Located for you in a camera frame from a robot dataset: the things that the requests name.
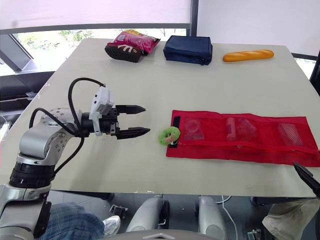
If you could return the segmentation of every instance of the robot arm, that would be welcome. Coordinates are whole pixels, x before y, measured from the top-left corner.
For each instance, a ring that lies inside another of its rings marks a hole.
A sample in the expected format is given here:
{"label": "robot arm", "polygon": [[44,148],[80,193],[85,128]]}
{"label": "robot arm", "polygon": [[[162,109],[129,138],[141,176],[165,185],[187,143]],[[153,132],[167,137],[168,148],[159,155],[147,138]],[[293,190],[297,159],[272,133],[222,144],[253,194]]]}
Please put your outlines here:
{"label": "robot arm", "polygon": [[49,113],[69,131],[44,114],[37,125],[24,133],[9,183],[0,185],[0,239],[33,240],[46,231],[51,208],[51,203],[47,202],[51,181],[57,173],[56,164],[72,137],[80,135],[82,140],[90,133],[96,136],[105,133],[117,139],[128,139],[150,131],[143,127],[120,130],[117,120],[120,113],[137,114],[145,109],[136,105],[116,105],[113,108],[113,105],[110,91],[100,86],[92,100],[90,113],[75,111],[81,134],[68,108],[52,109]]}

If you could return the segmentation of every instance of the black cable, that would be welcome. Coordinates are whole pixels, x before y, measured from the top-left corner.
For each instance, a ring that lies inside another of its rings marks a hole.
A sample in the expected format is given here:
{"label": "black cable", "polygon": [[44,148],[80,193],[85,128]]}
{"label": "black cable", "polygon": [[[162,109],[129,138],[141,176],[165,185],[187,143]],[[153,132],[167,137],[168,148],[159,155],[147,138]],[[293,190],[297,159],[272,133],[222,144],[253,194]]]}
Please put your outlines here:
{"label": "black cable", "polygon": [[75,136],[76,133],[74,133],[73,131],[71,131],[68,127],[66,127],[66,125],[64,125],[59,119],[57,119],[55,116],[53,116],[50,112],[48,112],[47,110],[41,108],[41,107],[37,107],[31,115],[30,118],[30,122],[29,122],[29,129],[33,127],[34,125],[34,120],[35,117],[37,115],[37,112],[43,112],[44,114],[48,115],[53,121],[55,121],[59,126],[61,126],[64,130],[66,130],[68,133],[70,133],[71,135]]}
{"label": "black cable", "polygon": [[78,119],[78,116],[76,114],[76,110],[75,110],[75,107],[74,107],[74,103],[72,101],[72,91],[74,89],[74,86],[77,82],[79,81],[89,81],[89,82],[93,82],[93,83],[96,83],[98,84],[100,87],[101,86],[105,86],[105,84],[103,84],[102,82],[99,82],[97,80],[94,80],[94,79],[91,79],[91,78],[88,78],[88,77],[80,77],[80,78],[77,78],[75,80],[73,80],[69,86],[69,91],[68,91],[68,101],[69,101],[69,107],[70,107],[70,110],[71,110],[71,113],[72,113],[72,116],[73,116],[73,119],[74,119],[74,123],[76,124],[76,127],[78,128],[78,132],[80,134],[80,137],[83,137],[84,133],[83,133],[83,130],[82,130],[82,126],[80,124],[80,121]]}
{"label": "black cable", "polygon": [[83,133],[83,129],[82,129],[82,125],[80,124],[80,121],[78,119],[75,107],[74,107],[74,103],[72,101],[72,90],[74,89],[74,86],[77,82],[79,81],[89,81],[89,82],[93,82],[98,84],[100,87],[101,86],[105,86],[105,84],[103,84],[102,82],[99,82],[97,80],[91,79],[91,78],[87,78],[87,77],[80,77],[77,78],[75,80],[72,81],[72,83],[69,86],[69,91],[68,91],[68,101],[69,101],[69,107],[70,107],[70,111],[72,113],[73,119],[74,119],[74,123],[76,124],[76,127],[78,128],[78,133],[81,137],[81,141],[79,143],[79,146],[76,148],[76,150],[71,154],[70,157],[68,157],[55,171],[54,174],[56,175],[71,159],[74,158],[74,156],[80,151],[80,149],[82,148],[82,146],[84,145],[85,142],[85,137],[84,137],[84,133]]}
{"label": "black cable", "polygon": [[81,141],[78,147],[76,148],[76,150],[63,163],[61,163],[61,165],[54,171],[54,175],[56,175],[68,162],[70,162],[70,160],[73,159],[75,155],[77,155],[77,153],[80,151],[80,149],[84,145],[84,142],[85,142],[85,137],[81,136]]}

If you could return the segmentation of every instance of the green plush toy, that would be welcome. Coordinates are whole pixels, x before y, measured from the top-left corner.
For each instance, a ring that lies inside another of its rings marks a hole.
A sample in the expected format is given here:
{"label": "green plush toy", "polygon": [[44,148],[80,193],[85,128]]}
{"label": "green plush toy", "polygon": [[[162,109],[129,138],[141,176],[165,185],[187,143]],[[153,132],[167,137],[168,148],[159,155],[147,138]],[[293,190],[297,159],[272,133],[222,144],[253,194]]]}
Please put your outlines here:
{"label": "green plush toy", "polygon": [[169,145],[180,137],[180,130],[175,126],[168,127],[159,134],[159,143]]}

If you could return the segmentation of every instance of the white wall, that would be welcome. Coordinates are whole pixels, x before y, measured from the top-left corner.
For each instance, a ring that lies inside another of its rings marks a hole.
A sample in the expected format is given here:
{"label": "white wall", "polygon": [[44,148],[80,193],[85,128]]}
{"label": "white wall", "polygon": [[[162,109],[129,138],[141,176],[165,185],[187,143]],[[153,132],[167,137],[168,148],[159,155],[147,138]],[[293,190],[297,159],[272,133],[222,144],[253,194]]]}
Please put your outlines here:
{"label": "white wall", "polygon": [[197,35],[213,43],[286,45],[317,56],[320,0],[199,0]]}

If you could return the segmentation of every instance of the khaki pants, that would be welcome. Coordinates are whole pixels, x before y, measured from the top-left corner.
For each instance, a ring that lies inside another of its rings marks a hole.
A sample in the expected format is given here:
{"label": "khaki pants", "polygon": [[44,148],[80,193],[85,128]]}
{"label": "khaki pants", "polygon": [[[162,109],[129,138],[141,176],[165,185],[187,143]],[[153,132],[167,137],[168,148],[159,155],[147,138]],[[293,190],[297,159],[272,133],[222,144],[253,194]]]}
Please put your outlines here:
{"label": "khaki pants", "polygon": [[262,223],[278,240],[300,240],[319,206],[317,198],[274,204]]}

